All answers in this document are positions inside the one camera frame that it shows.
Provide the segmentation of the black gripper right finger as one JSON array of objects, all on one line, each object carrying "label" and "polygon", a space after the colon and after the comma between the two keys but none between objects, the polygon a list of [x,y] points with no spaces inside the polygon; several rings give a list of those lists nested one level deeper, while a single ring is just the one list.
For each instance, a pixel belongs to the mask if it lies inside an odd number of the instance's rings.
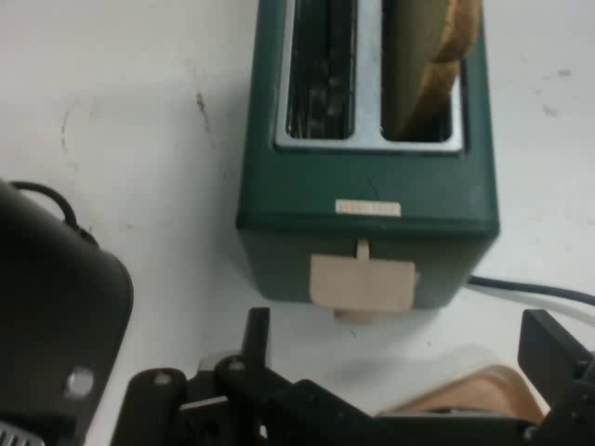
[{"label": "black gripper right finger", "polygon": [[518,363],[548,404],[530,445],[594,444],[594,353],[543,309],[522,314]]}]

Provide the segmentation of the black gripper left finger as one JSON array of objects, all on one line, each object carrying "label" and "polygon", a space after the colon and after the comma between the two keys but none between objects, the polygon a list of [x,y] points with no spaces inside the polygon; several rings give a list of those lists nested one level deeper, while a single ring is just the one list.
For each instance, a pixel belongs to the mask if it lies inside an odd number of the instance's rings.
[{"label": "black gripper left finger", "polygon": [[288,381],[267,366],[271,314],[252,308],[239,350],[193,378],[172,368],[136,374],[112,436],[113,445],[279,445],[283,427],[273,391]]}]

